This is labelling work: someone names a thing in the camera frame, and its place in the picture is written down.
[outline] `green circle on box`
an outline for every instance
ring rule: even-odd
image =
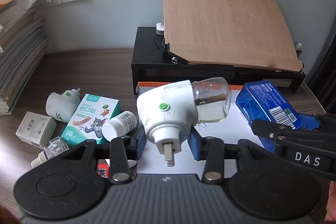
[[[161,110],[164,110],[164,109],[168,108],[168,105],[167,105],[166,103],[161,103],[161,104],[159,105],[159,108],[160,108]]]

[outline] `small white box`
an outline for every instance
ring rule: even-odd
[[[42,148],[50,141],[56,128],[52,117],[27,112],[16,131],[16,135],[24,142]]]

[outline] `beige cap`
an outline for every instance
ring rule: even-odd
[[[39,153],[39,156],[38,156],[35,160],[33,160],[33,161],[31,162],[31,166],[32,166],[33,168],[35,168],[35,167],[38,167],[39,165],[41,165],[41,164],[43,164],[43,163],[45,163],[45,162],[47,162],[47,161],[48,161],[48,159],[47,159],[47,157],[45,156],[44,151],[42,151],[41,153]]]

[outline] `white bottle cap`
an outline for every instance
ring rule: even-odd
[[[117,137],[125,135],[124,128],[121,124],[116,121],[110,120],[105,122],[101,128],[101,132],[105,139],[109,142]]]
[[[45,156],[44,151],[42,151],[41,153],[39,153],[39,156],[31,162],[31,166],[33,168],[35,168],[35,167],[38,167],[39,165],[41,165],[41,164],[43,164],[47,161],[48,161],[48,159]]]

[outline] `wood grain desk surface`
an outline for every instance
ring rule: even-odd
[[[0,204],[20,217],[12,194],[15,181],[31,169],[41,149],[24,143],[15,132],[27,111],[45,114],[45,103],[50,93],[63,93],[81,88],[85,93],[120,100],[122,110],[137,113],[133,95],[131,59],[133,49],[110,49],[47,54],[27,83],[12,115],[0,116]],[[325,113],[320,103],[303,84],[296,94],[282,90],[297,112]],[[57,122],[54,136],[59,136],[66,123]],[[325,214],[328,182],[320,179],[323,195],[314,218]]]

